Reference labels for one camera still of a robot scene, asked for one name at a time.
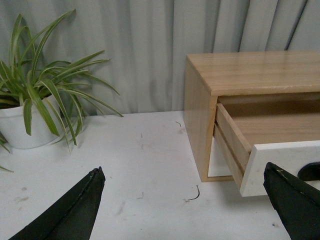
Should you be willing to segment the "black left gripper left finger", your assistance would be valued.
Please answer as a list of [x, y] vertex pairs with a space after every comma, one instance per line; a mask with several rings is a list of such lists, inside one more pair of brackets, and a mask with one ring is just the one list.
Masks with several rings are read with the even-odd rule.
[[105, 175], [95, 168], [12, 240], [88, 240], [96, 221]]

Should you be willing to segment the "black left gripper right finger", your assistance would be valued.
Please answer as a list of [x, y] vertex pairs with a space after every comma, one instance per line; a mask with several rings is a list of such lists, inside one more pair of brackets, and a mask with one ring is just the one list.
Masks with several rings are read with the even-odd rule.
[[263, 186], [292, 240], [320, 238], [320, 191], [272, 162]]

